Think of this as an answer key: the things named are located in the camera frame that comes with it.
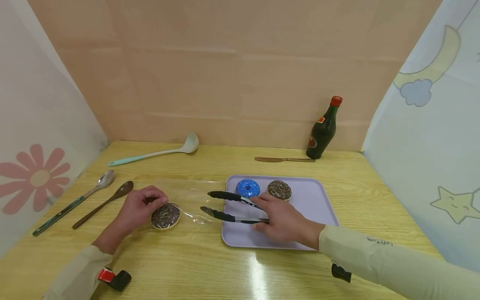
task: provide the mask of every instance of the beige sleeve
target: beige sleeve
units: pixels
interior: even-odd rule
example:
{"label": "beige sleeve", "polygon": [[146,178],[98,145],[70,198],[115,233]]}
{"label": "beige sleeve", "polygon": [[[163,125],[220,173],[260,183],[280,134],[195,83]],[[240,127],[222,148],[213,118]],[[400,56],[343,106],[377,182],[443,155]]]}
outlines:
{"label": "beige sleeve", "polygon": [[99,284],[101,269],[111,263],[112,255],[95,246],[84,248],[53,280],[44,300],[87,300]]}
{"label": "beige sleeve", "polygon": [[480,295],[479,273],[385,240],[326,226],[319,243],[320,252],[346,271],[408,299],[461,300]]}

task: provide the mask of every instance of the white ladle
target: white ladle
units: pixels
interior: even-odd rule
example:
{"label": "white ladle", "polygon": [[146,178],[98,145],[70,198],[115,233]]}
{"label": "white ladle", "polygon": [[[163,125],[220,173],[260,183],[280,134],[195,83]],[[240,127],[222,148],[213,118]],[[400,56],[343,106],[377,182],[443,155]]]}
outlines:
{"label": "white ladle", "polygon": [[166,154],[166,153],[175,153],[175,152],[183,152],[183,153],[192,153],[195,152],[198,148],[198,136],[194,132],[190,132],[187,136],[187,139],[185,140],[185,143],[183,144],[182,148],[178,149],[173,149],[173,150],[166,150],[166,151],[160,151],[160,152],[155,152],[155,153],[150,153],[150,154],[145,154],[145,155],[139,155],[139,156],[133,156],[133,157],[128,157],[128,158],[123,158],[119,160],[114,160],[112,162],[109,162],[108,165],[110,167],[112,166],[119,166],[119,165],[124,165],[131,163],[133,161],[137,161],[140,159],[144,159],[147,157],[153,157],[161,154]]}

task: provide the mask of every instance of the metal spoon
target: metal spoon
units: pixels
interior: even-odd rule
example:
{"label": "metal spoon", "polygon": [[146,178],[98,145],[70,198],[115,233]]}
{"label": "metal spoon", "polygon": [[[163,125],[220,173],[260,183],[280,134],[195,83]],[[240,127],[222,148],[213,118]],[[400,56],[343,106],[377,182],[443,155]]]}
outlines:
{"label": "metal spoon", "polygon": [[108,163],[108,165],[111,166],[119,166],[119,165],[124,165],[131,163],[133,161],[137,161],[140,159],[144,159],[147,157],[152,157],[152,156],[157,156],[161,154],[166,154],[166,153],[175,153],[175,152],[183,152],[183,153],[193,153],[195,150],[198,148],[198,136],[194,132],[190,132],[187,136],[187,139],[185,140],[185,143],[181,148],[178,149],[173,149],[173,150],[166,150],[166,151],[160,151],[160,152],[155,152],[155,153],[150,153],[150,154],[145,154],[145,155],[139,155],[139,156],[133,156],[133,157],[128,157],[128,158],[123,158],[119,160],[114,160]]}
{"label": "metal spoon", "polygon": [[88,219],[90,219],[94,214],[96,214],[97,211],[99,211],[102,207],[107,205],[108,203],[112,202],[115,199],[118,199],[122,196],[125,196],[126,194],[130,193],[133,190],[133,181],[127,181],[126,183],[122,184],[119,189],[113,194],[113,196],[110,197],[110,199],[106,200],[102,204],[100,204],[96,209],[92,210],[88,214],[86,214],[83,218],[78,220],[77,223],[75,223],[72,228],[77,229],[79,228],[83,223],[85,223]]}
{"label": "metal spoon", "polygon": [[82,201],[85,200],[88,196],[90,196],[93,192],[101,190],[107,187],[109,184],[111,184],[114,178],[115,178],[115,171],[108,170],[105,174],[102,175],[102,177],[100,177],[100,179],[98,180],[98,184],[94,188],[92,188],[91,190],[83,194],[83,196],[80,196],[80,198],[78,198],[77,200],[70,203],[61,212],[53,216],[53,218],[51,218],[50,220],[45,222],[45,224],[43,224],[37,230],[35,230],[32,233],[32,235],[36,237],[40,233],[44,232],[48,227],[52,226],[53,223],[60,220],[64,215],[66,215],[69,211],[74,209],[78,204],[82,203]]}

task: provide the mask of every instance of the yellow star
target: yellow star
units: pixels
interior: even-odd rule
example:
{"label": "yellow star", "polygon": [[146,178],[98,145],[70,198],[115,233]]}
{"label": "yellow star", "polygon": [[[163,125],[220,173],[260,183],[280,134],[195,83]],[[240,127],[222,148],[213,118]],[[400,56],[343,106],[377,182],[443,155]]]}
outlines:
{"label": "yellow star", "polygon": [[430,205],[448,212],[455,223],[460,224],[467,217],[480,219],[480,211],[473,207],[473,193],[452,194],[441,186],[438,193],[440,199]]}

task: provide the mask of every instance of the dark glass bottle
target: dark glass bottle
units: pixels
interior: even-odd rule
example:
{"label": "dark glass bottle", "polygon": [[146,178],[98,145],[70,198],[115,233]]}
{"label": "dark glass bottle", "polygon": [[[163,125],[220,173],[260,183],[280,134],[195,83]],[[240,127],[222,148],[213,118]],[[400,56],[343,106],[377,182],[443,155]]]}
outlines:
{"label": "dark glass bottle", "polygon": [[322,157],[322,153],[333,139],[336,131],[336,111],[342,103],[342,97],[333,96],[327,112],[313,126],[308,142],[307,156],[313,159]]}

